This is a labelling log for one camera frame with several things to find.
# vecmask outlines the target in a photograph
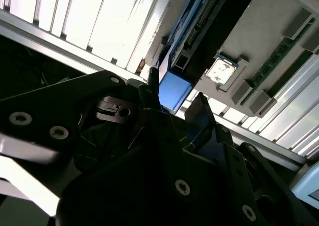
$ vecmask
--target screw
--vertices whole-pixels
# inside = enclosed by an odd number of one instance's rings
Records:
[[[248,148],[250,149],[250,151],[251,151],[251,152],[255,152],[254,147],[252,147],[251,145],[250,145],[250,146],[248,146]]]
[[[117,78],[115,78],[115,77],[111,77],[110,79],[111,79],[114,83],[119,83],[119,82],[120,82],[120,80],[117,79]]]
[[[221,126],[221,129],[225,132],[225,133],[228,133],[228,129],[225,127],[225,126]]]
[[[64,128],[63,126],[53,126],[50,129],[50,135],[54,139],[64,140],[64,139],[68,138],[69,131],[66,128]]]
[[[190,187],[188,183],[184,180],[176,180],[175,186],[177,190],[184,196],[188,196],[190,194]]]
[[[256,215],[255,212],[252,210],[251,207],[249,207],[248,205],[243,205],[241,207],[242,211],[244,212],[244,215],[251,221],[254,222],[256,221]]]
[[[32,122],[32,117],[25,112],[14,112],[9,116],[9,120],[14,125],[28,125]]]

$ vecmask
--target bolt head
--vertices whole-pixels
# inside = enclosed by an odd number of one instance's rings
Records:
[[[243,205],[241,209],[242,209],[244,215],[245,215],[251,222],[256,221],[255,212],[253,211],[253,209],[252,209],[251,207],[249,207],[248,205]]]
[[[25,112],[14,112],[9,116],[9,120],[14,125],[28,125],[32,122],[32,117]]]
[[[50,135],[53,139],[64,140],[64,139],[68,138],[69,131],[66,128],[64,128],[63,126],[53,126],[50,129]]]
[[[176,189],[180,194],[188,196],[190,194],[190,186],[184,180],[176,180],[175,182]]]

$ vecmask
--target green circuit board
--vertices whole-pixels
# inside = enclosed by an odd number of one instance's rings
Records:
[[[311,24],[314,22],[312,18],[308,24],[302,29],[302,31],[296,36],[294,40],[285,37],[270,57],[265,61],[265,63],[260,67],[256,74],[248,80],[252,91],[246,96],[246,98],[240,103],[240,105],[245,104],[249,97],[257,90],[261,83],[271,74],[271,72],[279,65],[279,63],[286,57],[286,55],[291,51],[291,49],[296,45],[300,38],[307,32]]]

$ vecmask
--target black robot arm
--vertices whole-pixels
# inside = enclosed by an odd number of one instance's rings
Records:
[[[58,226],[317,225],[254,146],[234,146],[202,93],[181,137],[158,90],[154,68],[147,84],[101,71],[2,100],[0,161],[56,196],[44,207],[13,180]],[[96,130],[106,140],[85,168],[81,133]]]

